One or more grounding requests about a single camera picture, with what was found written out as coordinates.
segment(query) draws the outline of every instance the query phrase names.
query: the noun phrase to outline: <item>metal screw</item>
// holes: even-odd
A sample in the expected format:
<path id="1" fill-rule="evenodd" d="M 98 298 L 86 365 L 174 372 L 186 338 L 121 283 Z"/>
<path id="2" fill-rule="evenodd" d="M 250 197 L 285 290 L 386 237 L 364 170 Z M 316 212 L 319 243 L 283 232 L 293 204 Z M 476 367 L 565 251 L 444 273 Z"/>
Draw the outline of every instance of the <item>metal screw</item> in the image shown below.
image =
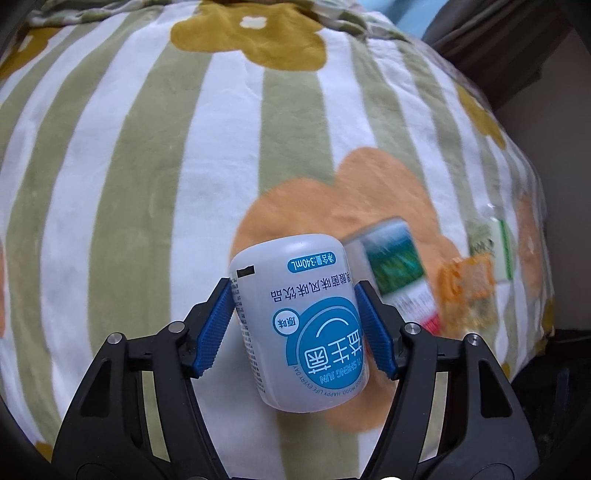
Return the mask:
<path id="1" fill-rule="evenodd" d="M 480 343 L 480 340 L 481 340 L 480 336 L 477 335 L 477 334 L 475 334 L 475 333 L 468 334 L 466 336 L 466 338 L 468 340 L 468 343 L 471 344 L 471 345 L 474 345 L 474 346 L 478 345 Z"/>
<path id="2" fill-rule="evenodd" d="M 171 333 L 180 333 L 184 329 L 184 322 L 173 322 L 168 326 L 168 331 Z"/>
<path id="3" fill-rule="evenodd" d="M 117 345 L 117 343 L 119 343 L 122 339 L 123 335 L 121 335 L 119 332 L 111 333 L 107 337 L 107 343 L 110 343 L 111 345 Z"/>
<path id="4" fill-rule="evenodd" d="M 421 333 L 421 326 L 418 323 L 407 323 L 404 330 L 411 335 L 416 335 Z"/>

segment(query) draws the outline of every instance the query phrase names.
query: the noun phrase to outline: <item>blue gripper pad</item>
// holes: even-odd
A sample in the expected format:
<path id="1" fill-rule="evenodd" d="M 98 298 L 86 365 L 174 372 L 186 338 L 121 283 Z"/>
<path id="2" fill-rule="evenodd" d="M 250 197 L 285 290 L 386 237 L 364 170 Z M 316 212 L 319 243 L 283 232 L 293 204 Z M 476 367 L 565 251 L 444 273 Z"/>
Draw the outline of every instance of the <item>blue gripper pad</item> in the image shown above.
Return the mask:
<path id="1" fill-rule="evenodd" d="M 193 362 L 193 370 L 198 377 L 213 365 L 234 308 L 232 284 L 228 282 L 197 337 L 197 356 Z"/>
<path id="2" fill-rule="evenodd" d="M 364 292 L 361 285 L 355 285 L 355 296 L 359 307 L 359 318 L 363 333 L 368 340 L 378 368 L 385 372 L 388 378 L 394 378 L 398 367 L 392 352 L 392 337 L 384 327 L 374 306 Z"/>

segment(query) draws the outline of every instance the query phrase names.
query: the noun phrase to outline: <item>flower pattern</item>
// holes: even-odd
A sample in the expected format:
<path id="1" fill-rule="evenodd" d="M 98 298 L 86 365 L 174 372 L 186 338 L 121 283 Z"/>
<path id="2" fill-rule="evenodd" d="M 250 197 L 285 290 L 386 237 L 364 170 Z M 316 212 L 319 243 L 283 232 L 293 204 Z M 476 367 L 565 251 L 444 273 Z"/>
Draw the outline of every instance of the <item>flower pattern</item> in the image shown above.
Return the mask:
<path id="1" fill-rule="evenodd" d="M 352 151 L 335 174 L 333 186 L 312 179 L 291 179 L 262 195 L 243 218 L 232 245 L 232 257 L 251 245 L 302 233 L 346 238 L 383 220 L 408 222 L 431 288 L 437 275 L 459 255 L 439 231 L 435 208 L 416 176 L 384 151 Z M 362 432 L 384 423 L 396 390 L 379 371 L 368 351 L 370 377 L 355 398 L 325 412 L 339 430 Z"/>
<path id="2" fill-rule="evenodd" d="M 23 68 L 46 49 L 49 39 L 60 31 L 59 28 L 35 28 L 20 43 L 13 46 L 6 61 L 0 66 L 0 80 L 4 80 Z"/>
<path id="3" fill-rule="evenodd" d="M 541 232 L 534 218 L 534 206 L 529 195 L 522 195 L 515 210 L 519 227 L 517 247 L 525 290 L 531 299 L 542 292 L 544 282 Z"/>
<path id="4" fill-rule="evenodd" d="M 315 72 L 326 63 L 324 41 L 316 34 L 321 28 L 294 4 L 204 2 L 197 15 L 173 26 L 170 38 L 184 51 L 241 50 L 263 67 Z"/>
<path id="5" fill-rule="evenodd" d="M 491 137 L 499 148 L 506 149 L 505 138 L 495 118 L 464 87 L 456 84 L 456 88 L 462 107 L 480 134 Z"/>

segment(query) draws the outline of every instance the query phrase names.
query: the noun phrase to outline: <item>white stripe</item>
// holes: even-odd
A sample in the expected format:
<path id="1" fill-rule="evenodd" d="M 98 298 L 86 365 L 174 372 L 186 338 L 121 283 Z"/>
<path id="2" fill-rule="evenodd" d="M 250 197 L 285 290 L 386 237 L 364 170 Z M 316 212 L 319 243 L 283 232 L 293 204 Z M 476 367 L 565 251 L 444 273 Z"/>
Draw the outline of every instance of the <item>white stripe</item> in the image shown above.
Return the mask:
<path id="1" fill-rule="evenodd" d="M 501 282 L 495 286 L 496 311 L 499 316 L 499 330 L 495 338 L 495 356 L 501 365 L 505 362 L 509 352 L 509 335 L 507 334 L 504 318 L 510 294 L 511 284 L 509 282 Z"/>
<path id="2" fill-rule="evenodd" d="M 410 137 L 423 167 L 425 183 L 439 218 L 441 232 L 455 244 L 460 255 L 467 257 L 469 249 L 466 229 L 452 177 L 439 149 L 431 109 L 421 99 L 396 44 L 389 40 L 369 40 L 369 46 L 384 78 L 398 96 Z"/>
<path id="3" fill-rule="evenodd" d="M 357 82 L 348 35 L 322 29 L 326 45 L 326 64 L 318 71 L 329 127 L 330 147 L 335 169 L 353 150 L 375 147 L 361 87 Z"/>
<path id="4" fill-rule="evenodd" d="M 93 358 L 87 326 L 90 245 L 113 150 L 171 27 L 194 9 L 165 7 L 157 20 L 129 36 L 80 116 L 54 185 L 41 244 L 41 318 L 62 417 Z"/>
<path id="5" fill-rule="evenodd" d="M 501 198 L 505 206 L 505 219 L 507 225 L 514 238 L 519 238 L 519 229 L 517 225 L 517 216 L 515 214 L 515 205 L 513 204 L 513 188 L 514 179 L 511 176 L 509 165 L 503 152 L 497 147 L 495 141 L 487 137 L 487 142 L 493 156 L 495 157 L 496 164 L 499 170 L 499 183 L 501 185 Z M 515 317 L 517 319 L 517 368 L 519 371 L 523 367 L 523 363 L 527 358 L 527 329 L 528 329 L 528 316 L 527 316 L 527 298 L 525 295 L 525 285 L 523 283 L 523 277 L 521 275 L 521 263 L 515 262 L 514 265 L 514 277 L 513 285 L 515 288 Z"/>
<path id="6" fill-rule="evenodd" d="M 12 205 L 27 170 L 39 127 L 61 84 L 86 56 L 121 25 L 127 14 L 115 15 L 68 47 L 31 94 L 12 132 L 0 171 L 0 239 L 5 244 Z"/>
<path id="7" fill-rule="evenodd" d="M 258 196 L 263 75 L 264 68 L 233 51 L 214 54 L 203 79 L 178 184 L 172 319 L 184 319 L 227 276 L 234 235 Z M 235 319 L 196 393 L 230 476 L 284 477 L 275 413 L 256 390 Z"/>
<path id="8" fill-rule="evenodd" d="M 20 426 L 23 433 L 31 443 L 45 442 L 33 415 L 25 401 L 22 391 L 20 375 L 17 365 L 17 353 L 15 351 L 14 338 L 10 323 L 10 295 L 8 289 L 8 266 L 4 252 L 4 316 L 6 320 L 4 337 L 0 338 L 0 372 L 4 382 L 6 398 L 4 399 L 8 410 Z"/>
<path id="9" fill-rule="evenodd" d="M 32 59 L 29 63 L 27 63 L 24 67 L 18 69 L 9 78 L 6 79 L 2 88 L 0 89 L 0 104 L 4 100 L 8 98 L 8 95 L 12 93 L 14 87 L 18 85 L 18 82 L 22 80 L 22 78 L 29 73 L 29 71 L 37 64 L 40 60 L 45 57 L 51 50 L 57 47 L 62 41 L 66 39 L 66 37 L 74 30 L 74 26 L 70 25 L 68 27 L 62 28 L 58 33 L 56 33 L 53 37 L 49 39 L 47 42 L 47 47 L 34 59 Z"/>
<path id="10" fill-rule="evenodd" d="M 466 166 L 466 176 L 474 198 L 474 205 L 476 210 L 480 212 L 481 208 L 491 203 L 486 188 L 486 179 L 484 169 L 482 167 L 482 157 L 478 139 L 474 132 L 472 120 L 464 110 L 457 96 L 457 89 L 451 78 L 445 74 L 439 67 L 428 61 L 429 67 L 433 76 L 437 79 L 446 98 L 447 106 L 450 113 L 456 121 L 458 130 L 460 132 L 460 139 L 462 141 L 462 156 Z M 498 314 L 499 330 L 495 338 L 495 355 L 500 364 L 506 358 L 509 339 L 507 337 L 507 330 L 503 315 L 507 304 L 509 295 L 508 284 L 501 283 L 495 285 L 496 308 Z"/>
<path id="11" fill-rule="evenodd" d="M 383 427 L 377 427 L 367 432 L 358 434 L 359 442 L 359 477 L 363 475 L 365 467 L 369 463 L 369 460 L 374 452 L 375 446 L 378 444 L 380 435 L 382 434 Z"/>

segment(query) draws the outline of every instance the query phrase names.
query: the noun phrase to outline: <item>blue fabric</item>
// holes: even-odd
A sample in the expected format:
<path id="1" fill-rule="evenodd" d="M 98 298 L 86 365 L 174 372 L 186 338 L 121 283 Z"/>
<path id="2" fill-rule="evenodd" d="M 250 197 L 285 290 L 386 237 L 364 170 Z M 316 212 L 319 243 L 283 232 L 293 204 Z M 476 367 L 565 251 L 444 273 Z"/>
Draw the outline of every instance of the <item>blue fabric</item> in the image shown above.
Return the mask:
<path id="1" fill-rule="evenodd" d="M 386 15 L 403 32 L 421 38 L 447 0 L 361 0 L 368 11 Z"/>

